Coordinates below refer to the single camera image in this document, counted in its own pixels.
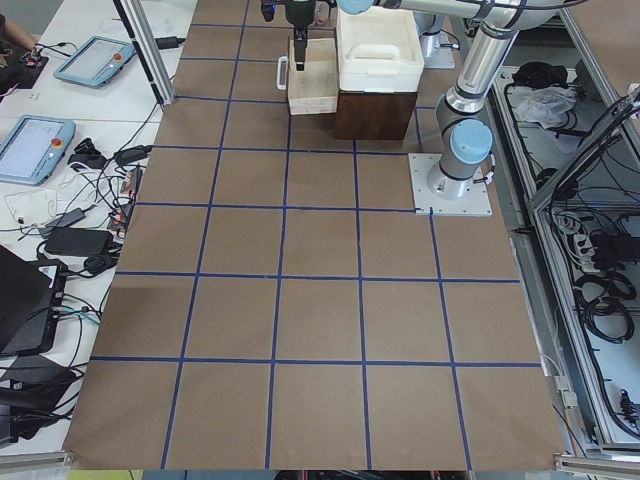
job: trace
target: open drawer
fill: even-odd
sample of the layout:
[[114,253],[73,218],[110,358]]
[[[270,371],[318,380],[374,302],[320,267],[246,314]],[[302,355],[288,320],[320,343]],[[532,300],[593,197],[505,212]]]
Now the open drawer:
[[333,38],[310,39],[303,72],[295,68],[293,41],[289,56],[278,60],[277,85],[287,90],[291,115],[335,113],[338,104],[338,63]]

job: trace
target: person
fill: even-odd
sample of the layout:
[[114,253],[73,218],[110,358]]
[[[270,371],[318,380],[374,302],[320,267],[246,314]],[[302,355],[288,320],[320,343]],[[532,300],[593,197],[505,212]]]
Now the person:
[[[30,33],[1,13],[0,37],[9,42],[13,47],[17,47],[18,50],[22,50],[22,52],[20,52],[21,54],[32,51],[36,46],[36,39],[33,38]],[[13,52],[13,48],[6,47],[6,45],[3,45],[4,53],[0,54],[0,66],[7,66],[11,63],[9,57]]]

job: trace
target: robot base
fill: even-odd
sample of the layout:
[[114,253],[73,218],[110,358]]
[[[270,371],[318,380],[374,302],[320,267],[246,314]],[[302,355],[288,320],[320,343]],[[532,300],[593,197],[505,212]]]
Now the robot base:
[[[474,183],[471,191],[459,200],[446,200],[431,191],[427,185],[427,174],[431,167],[440,161],[440,154],[409,154],[411,168],[411,185],[413,187],[413,204],[417,215],[457,216],[457,217],[490,217],[491,203],[487,186]],[[480,169],[474,178],[482,178]]]
[[[440,43],[443,45],[453,43],[454,40],[449,36],[440,32]],[[456,68],[456,62],[453,59],[453,49],[450,47],[440,47],[431,57],[425,57],[424,68],[427,70],[453,70]]]

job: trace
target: plastic bag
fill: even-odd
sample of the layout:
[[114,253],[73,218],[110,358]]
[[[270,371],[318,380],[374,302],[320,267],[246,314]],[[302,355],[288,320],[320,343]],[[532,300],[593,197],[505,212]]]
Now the plastic bag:
[[514,113],[521,122],[539,123],[543,128],[561,127],[566,113],[576,104],[577,94],[569,88],[548,87],[531,92]]

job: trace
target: white handle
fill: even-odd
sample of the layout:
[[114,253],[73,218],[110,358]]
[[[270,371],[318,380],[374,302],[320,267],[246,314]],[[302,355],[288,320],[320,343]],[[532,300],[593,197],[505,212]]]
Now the white handle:
[[276,73],[276,87],[278,88],[278,90],[286,90],[287,89],[287,75],[284,75],[284,83],[282,83],[282,64],[285,64],[284,67],[284,71],[287,71],[288,65],[289,65],[289,57],[287,57],[286,55],[283,57],[280,57],[278,59],[278,72]]
[[400,49],[396,45],[360,43],[349,51],[350,60],[358,59],[385,59],[398,60]]

